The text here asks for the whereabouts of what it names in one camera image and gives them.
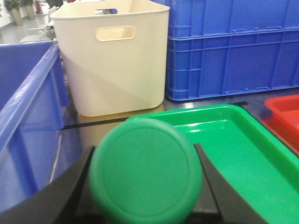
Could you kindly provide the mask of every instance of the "green round lid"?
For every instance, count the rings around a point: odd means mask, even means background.
[[[198,199],[201,181],[192,143],[156,119],[116,127],[99,144],[90,167],[95,202],[120,224],[182,222]]]

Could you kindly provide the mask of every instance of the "blue plastic bin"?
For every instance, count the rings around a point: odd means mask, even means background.
[[[170,6],[170,37],[299,26],[298,0],[153,0]]]
[[[188,100],[299,86],[299,29],[169,38],[166,96]]]
[[[53,178],[69,104],[53,42],[0,45],[0,212]]]

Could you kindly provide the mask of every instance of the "plastic bin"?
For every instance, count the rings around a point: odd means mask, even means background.
[[[265,104],[273,114],[265,123],[299,156],[299,95],[269,98]]]
[[[299,26],[297,0],[154,0],[170,6],[170,37]]]
[[[166,95],[188,100],[299,86],[299,30],[169,38]]]
[[[68,96],[53,42],[0,45],[0,212],[51,179]]]
[[[101,14],[102,9],[114,14]],[[169,7],[149,0],[74,2],[52,14],[80,114],[92,117],[161,104],[168,14]]]
[[[267,223],[299,219],[299,160],[244,109],[213,105],[130,119],[138,118],[165,121],[200,143],[221,175]]]

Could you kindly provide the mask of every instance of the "floor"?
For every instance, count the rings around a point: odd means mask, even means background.
[[[39,30],[29,30],[32,28],[43,28],[48,24],[48,11],[49,5],[47,3],[42,4],[43,13],[36,14],[35,20],[28,20],[23,18],[22,26],[15,26],[10,24],[9,26],[1,29],[2,37],[0,37],[0,44],[19,43],[24,37],[29,35],[38,35]]]

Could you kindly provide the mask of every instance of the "planter pot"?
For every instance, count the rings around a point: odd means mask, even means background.
[[[10,11],[13,19],[14,19],[14,22],[15,22],[15,25],[16,26],[21,26],[23,25],[23,20],[22,20],[22,17],[21,17],[21,13],[20,13],[20,9],[18,8],[13,8],[11,11]]]
[[[29,20],[34,20],[36,18],[35,14],[34,14],[34,10],[33,10],[33,5],[25,6],[25,10],[26,10],[27,17]]]

